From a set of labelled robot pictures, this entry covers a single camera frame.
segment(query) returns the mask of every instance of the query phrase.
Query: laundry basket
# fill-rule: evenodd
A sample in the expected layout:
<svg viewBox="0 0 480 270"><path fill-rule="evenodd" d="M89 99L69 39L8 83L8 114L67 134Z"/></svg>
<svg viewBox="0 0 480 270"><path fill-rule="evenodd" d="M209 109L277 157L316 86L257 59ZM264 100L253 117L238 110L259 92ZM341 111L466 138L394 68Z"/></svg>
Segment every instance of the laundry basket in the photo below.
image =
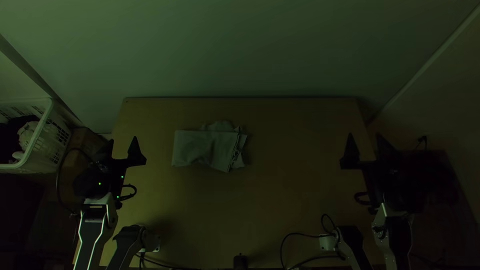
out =
<svg viewBox="0 0 480 270"><path fill-rule="evenodd" d="M14 164L0 164L0 173L47 174L56 171L71 135L56 106L51 98L0 102L0 123L6 124L10 119L28 115L40 119L22 159Z"/></svg>

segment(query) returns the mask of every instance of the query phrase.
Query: folded cloth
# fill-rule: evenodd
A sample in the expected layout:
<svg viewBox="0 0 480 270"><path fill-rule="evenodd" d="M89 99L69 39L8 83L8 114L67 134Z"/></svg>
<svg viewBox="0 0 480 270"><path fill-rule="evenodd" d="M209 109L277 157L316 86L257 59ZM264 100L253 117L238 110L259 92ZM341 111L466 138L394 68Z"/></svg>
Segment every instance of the folded cloth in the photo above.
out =
<svg viewBox="0 0 480 270"><path fill-rule="evenodd" d="M171 165L201 163L226 173L230 168L244 167L242 149L247 135L240 132L239 127L233 128L228 121L203 125L199 131L177 130Z"/></svg>

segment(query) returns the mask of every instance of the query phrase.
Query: black cable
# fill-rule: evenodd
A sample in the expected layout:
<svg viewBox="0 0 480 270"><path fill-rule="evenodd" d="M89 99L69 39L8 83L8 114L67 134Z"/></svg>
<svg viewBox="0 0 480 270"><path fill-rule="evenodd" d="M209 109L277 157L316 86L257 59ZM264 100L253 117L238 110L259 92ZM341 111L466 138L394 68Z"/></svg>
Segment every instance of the black cable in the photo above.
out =
<svg viewBox="0 0 480 270"><path fill-rule="evenodd" d="M415 151L417 150L417 148L419 148L419 146L420 146L422 143L425 143L425 151L427 151L427 145L428 145L427 136L421 136L420 138L417 139L417 142L418 142L418 144L415 146L415 148L413 149L412 152L415 152Z"/></svg>
<svg viewBox="0 0 480 270"><path fill-rule="evenodd" d="M357 192L355 193L355 195L353 195L353 198L355 199L355 202L363 205L363 206L371 206L372 203L369 201L369 200L362 200L360 199L360 197L363 197L363 196L368 196L369 193L366 192L366 191L363 191L363 192Z"/></svg>
<svg viewBox="0 0 480 270"><path fill-rule="evenodd" d="M197 269L197 268L181 268L181 267L176 267L176 266L170 266L170 265L165 265L165 264L161 264L159 262L156 262L156 261L153 261L153 260L150 260L150 259L147 259L145 258L145 256L141 256L141 255L138 255L138 254L135 254L135 256L137 256L138 258L140 258L141 260L144 260L146 262L149 262L151 264L154 264L156 266L160 266L160 267L165 267L165 268L170 268L170 269L176 269L176 270L201 270L201 269Z"/></svg>
<svg viewBox="0 0 480 270"><path fill-rule="evenodd" d="M285 237L283 238L283 240L281 241L281 245L280 245L280 263L281 263L281 268L282 269L285 269L285 265L284 265L284 255L283 255L283 251L284 251L284 243L285 243L285 240L287 240L288 237L290 236L303 236L303 237L310 237L310 238L322 238L322 237L329 237L329 236L333 236L334 234L323 234L323 235L310 235L310 234L305 234L305 233L301 233L301 232L291 232L287 235L285 235Z"/></svg>
<svg viewBox="0 0 480 270"><path fill-rule="evenodd" d="M138 269L142 270L142 263L145 260L145 252L140 252L140 259L138 260Z"/></svg>
<svg viewBox="0 0 480 270"><path fill-rule="evenodd" d="M322 227L322 229L323 229L324 232L326 232L326 233L330 232L330 234L331 234L331 232L333 231L333 230L327 230L327 228L325 227L324 218L328 218L328 219L330 220L330 223L331 223L331 226L333 227L333 230L336 231L337 238L336 238L336 244L335 244L335 245L338 246L339 243L340 243L340 230L339 230L339 228L337 228L337 225L335 225L335 223L334 223L334 221L332 220L332 218L331 218L329 215L327 215L327 214L324 213L323 215L321 215L321 218L320 218L321 227ZM345 260L345 258L340 254L340 250L339 250L339 249L337 249L336 255L337 255L342 261Z"/></svg>
<svg viewBox="0 0 480 270"><path fill-rule="evenodd" d="M75 231L73 232L73 239L71 241L71 244L72 246L75 245L75 241L77 240L77 230L79 228L79 223L80 223L80 219L79 219L79 214L77 212L75 212L74 210L70 209L68 206L66 206L64 204L64 201L62 200L62 196L60 195L60 174L62 173L62 167L64 165L64 162L65 162L65 159L67 158L67 156L72 152L72 151L78 151L80 152L82 155L84 155L89 162L93 162L93 160L90 158L90 156L85 153L82 149L78 148L78 147L73 147L73 148L70 148L68 149L65 154L63 155L63 158L58 162L58 169L56 171L56 176L55 176L55 190L56 190L56 198L58 200L58 203L63 207L65 208L67 211L70 212L70 217L75 217L76 218L76 222L75 222Z"/></svg>
<svg viewBox="0 0 480 270"><path fill-rule="evenodd" d="M302 265L306 264L306 263L309 263L311 261L315 261L315 260L318 260L318 259L328 259L328 258L338 258L337 255L326 255L326 256L315 256L315 257L311 257L309 259L306 259L302 262L299 262L297 264L295 264L294 266L290 267L288 270L292 270L292 269L295 269L295 268L298 268L298 267L301 267Z"/></svg>
<svg viewBox="0 0 480 270"><path fill-rule="evenodd" d="M129 195L125 195L125 196L120 196L120 198L119 198L120 202L128 200L130 198L133 198L137 194L137 187L135 187L132 184L124 184L124 185L121 186L121 188L122 189L123 188L131 188L131 189L133 189L133 193L130 193Z"/></svg>
<svg viewBox="0 0 480 270"><path fill-rule="evenodd" d="M64 204L64 201L62 200L62 197L60 196L60 174L62 172L62 166L64 165L64 162L65 162L65 159L67 158L67 156L72 152L72 151L78 151L80 152L82 155L84 155L88 161L90 162L93 162L92 159L90 158L90 156L85 153L82 149L80 148L77 148L77 147L74 147L74 148L70 148L68 149L65 154L63 155L63 158L60 160L60 162L58 163L58 170L56 171L56 177L55 177L55 189L56 189L56 198L58 199L58 203L63 207L65 208L67 211L70 212L70 215L71 216L78 216L78 213L75 212L74 210L70 209L68 206L66 206Z"/></svg>

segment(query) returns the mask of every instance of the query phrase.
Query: wooden table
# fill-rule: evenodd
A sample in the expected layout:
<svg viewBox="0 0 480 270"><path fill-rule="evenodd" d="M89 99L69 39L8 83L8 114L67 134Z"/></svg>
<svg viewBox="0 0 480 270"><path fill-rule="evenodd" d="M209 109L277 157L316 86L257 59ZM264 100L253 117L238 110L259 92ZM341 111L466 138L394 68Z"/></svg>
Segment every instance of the wooden table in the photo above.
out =
<svg viewBox="0 0 480 270"><path fill-rule="evenodd" d="M229 173L194 165L172 167L175 130L229 120L249 135L244 155L250 164ZM161 235L162 248L147 254L189 268L232 268L233 257L249 257L251 268L280 268L280 243L291 232L324 233L321 215L337 225L356 225L370 263L383 258L370 231L373 216L354 201L364 191L360 171L342 171L348 133L362 160L375 158L351 98L127 98L116 122L114 158L125 158L138 137L145 166L128 169L126 184L138 194L118 211L118 231L146 225ZM109 241L101 265L116 249ZM285 242L292 266L319 255L318 240L294 236ZM134 257L131 267L138 267ZM339 259L310 266L345 266Z"/></svg>

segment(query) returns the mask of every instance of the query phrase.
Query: white wall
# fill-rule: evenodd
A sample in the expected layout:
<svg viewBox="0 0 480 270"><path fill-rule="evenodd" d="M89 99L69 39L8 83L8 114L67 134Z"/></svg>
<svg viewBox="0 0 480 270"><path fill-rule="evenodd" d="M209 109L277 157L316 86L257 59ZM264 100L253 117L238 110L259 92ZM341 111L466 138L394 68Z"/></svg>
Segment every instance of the white wall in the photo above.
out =
<svg viewBox="0 0 480 270"><path fill-rule="evenodd" d="M480 223L480 7L368 126L411 150L445 149Z"/></svg>
<svg viewBox="0 0 480 270"><path fill-rule="evenodd" d="M479 0L2 0L0 33L85 125L125 97L348 96L370 116Z"/></svg>
<svg viewBox="0 0 480 270"><path fill-rule="evenodd" d="M0 51L0 101L49 97L49 94Z"/></svg>

